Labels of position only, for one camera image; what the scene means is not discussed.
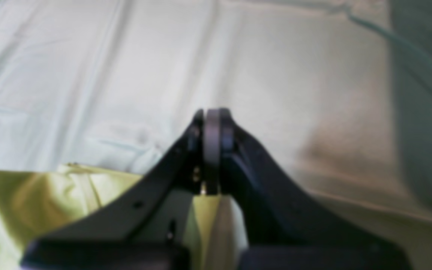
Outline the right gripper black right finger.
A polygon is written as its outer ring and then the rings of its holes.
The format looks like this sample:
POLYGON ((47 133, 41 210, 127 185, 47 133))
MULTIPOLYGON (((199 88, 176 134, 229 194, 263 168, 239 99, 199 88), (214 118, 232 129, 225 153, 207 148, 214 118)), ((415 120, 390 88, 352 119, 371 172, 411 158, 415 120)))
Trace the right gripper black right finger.
POLYGON ((242 211, 248 248, 240 270, 410 270, 396 244, 339 217, 283 172, 228 109, 203 124, 203 180, 242 211))

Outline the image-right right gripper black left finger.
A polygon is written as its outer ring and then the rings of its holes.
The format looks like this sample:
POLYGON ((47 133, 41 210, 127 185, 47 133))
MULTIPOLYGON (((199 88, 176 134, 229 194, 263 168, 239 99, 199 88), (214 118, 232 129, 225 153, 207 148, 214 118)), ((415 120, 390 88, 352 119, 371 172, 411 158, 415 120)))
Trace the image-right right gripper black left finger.
POLYGON ((100 210, 38 237, 22 270, 190 270, 183 235, 202 157, 204 113, 141 181, 100 210))

